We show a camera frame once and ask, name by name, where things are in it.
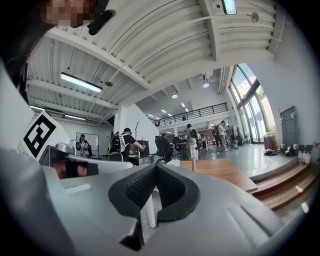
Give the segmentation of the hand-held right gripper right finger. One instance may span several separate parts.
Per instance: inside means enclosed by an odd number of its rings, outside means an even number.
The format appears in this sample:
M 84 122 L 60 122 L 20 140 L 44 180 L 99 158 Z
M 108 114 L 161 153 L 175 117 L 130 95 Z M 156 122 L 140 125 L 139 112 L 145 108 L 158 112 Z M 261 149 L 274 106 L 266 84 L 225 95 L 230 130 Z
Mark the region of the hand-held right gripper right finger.
M 304 214 L 289 222 L 223 179 L 176 166 L 171 171 L 193 181 L 200 199 L 184 219 L 160 223 L 141 249 L 143 256 L 275 256 L 287 245 Z

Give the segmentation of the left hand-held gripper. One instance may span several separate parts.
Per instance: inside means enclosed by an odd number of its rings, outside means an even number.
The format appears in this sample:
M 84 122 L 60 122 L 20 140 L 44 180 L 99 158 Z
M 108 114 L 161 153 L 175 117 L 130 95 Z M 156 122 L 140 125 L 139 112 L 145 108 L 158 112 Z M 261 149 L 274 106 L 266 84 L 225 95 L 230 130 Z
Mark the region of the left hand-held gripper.
M 70 139 L 63 127 L 45 111 L 32 119 L 17 148 L 20 154 L 41 165 L 51 165 L 53 160 L 87 163 L 88 174 L 108 174 L 134 167 L 127 161 L 86 158 L 80 150 L 80 143 Z

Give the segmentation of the person's left hand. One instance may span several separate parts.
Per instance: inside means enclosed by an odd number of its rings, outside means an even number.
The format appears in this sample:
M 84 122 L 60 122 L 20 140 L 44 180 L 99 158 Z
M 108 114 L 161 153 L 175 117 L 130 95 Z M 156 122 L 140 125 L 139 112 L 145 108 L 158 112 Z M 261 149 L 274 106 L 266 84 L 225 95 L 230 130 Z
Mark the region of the person's left hand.
M 98 165 L 94 163 L 62 160 L 53 162 L 52 167 L 55 169 L 60 180 L 99 174 Z

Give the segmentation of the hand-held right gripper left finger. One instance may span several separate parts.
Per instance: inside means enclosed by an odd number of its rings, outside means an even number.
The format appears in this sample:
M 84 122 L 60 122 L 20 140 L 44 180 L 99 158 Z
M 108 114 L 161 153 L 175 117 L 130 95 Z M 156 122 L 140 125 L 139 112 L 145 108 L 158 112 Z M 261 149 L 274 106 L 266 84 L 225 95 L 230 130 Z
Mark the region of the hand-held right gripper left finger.
M 155 169 L 145 164 L 111 173 L 60 180 L 43 167 L 43 247 L 56 256 L 155 256 L 157 240 L 144 242 L 141 207 L 117 181 L 141 180 Z

